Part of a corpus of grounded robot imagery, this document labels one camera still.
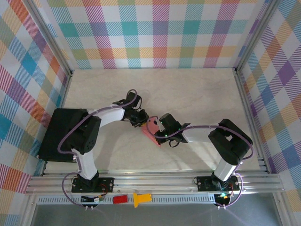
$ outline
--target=black bracket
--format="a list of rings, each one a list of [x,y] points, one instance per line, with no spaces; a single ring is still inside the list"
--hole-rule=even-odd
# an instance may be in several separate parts
[[[98,178],[96,186],[91,188],[85,183],[82,183],[79,178],[74,178],[72,181],[72,193],[112,193],[114,187],[114,178]]]
[[[239,184],[236,176],[231,176],[227,181],[227,185],[222,190],[213,184],[212,177],[196,177],[195,181],[199,192],[231,192],[231,185],[233,186],[233,191],[239,191]]]

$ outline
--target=gray floor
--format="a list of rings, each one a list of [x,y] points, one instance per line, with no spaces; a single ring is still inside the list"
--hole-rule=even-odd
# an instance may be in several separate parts
[[[271,194],[248,194],[227,210],[211,204],[99,205],[84,211],[74,205],[40,205],[32,226],[279,226]]]

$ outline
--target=beige floor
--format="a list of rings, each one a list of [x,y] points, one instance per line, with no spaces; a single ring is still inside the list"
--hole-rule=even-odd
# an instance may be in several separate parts
[[[65,107],[99,109],[136,89],[149,116],[171,113],[181,124],[215,125],[229,118],[250,134],[231,69],[76,70]],[[220,156],[211,143],[157,147],[129,122],[101,128],[94,148],[99,170],[209,170]],[[49,162],[46,171],[74,170],[76,164]],[[256,157],[241,170],[257,170]]]

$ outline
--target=yellow clamp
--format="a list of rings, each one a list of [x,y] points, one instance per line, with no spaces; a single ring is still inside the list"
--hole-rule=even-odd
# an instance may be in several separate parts
[[[150,202],[151,201],[151,194],[140,194],[137,195],[136,193],[133,193],[134,197],[134,207],[137,208],[140,203],[142,202]]]

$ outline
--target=pink object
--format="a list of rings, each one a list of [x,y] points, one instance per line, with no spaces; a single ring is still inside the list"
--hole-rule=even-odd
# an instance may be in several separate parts
[[[155,134],[158,130],[159,130],[159,126],[154,124],[155,119],[151,119],[149,121],[149,129],[152,132],[152,134]],[[158,145],[159,147],[161,147],[161,145],[158,144],[158,142],[156,141],[155,137],[152,136],[146,129],[146,125],[144,125],[143,127],[141,127],[142,132],[149,138],[151,139],[156,145]]]

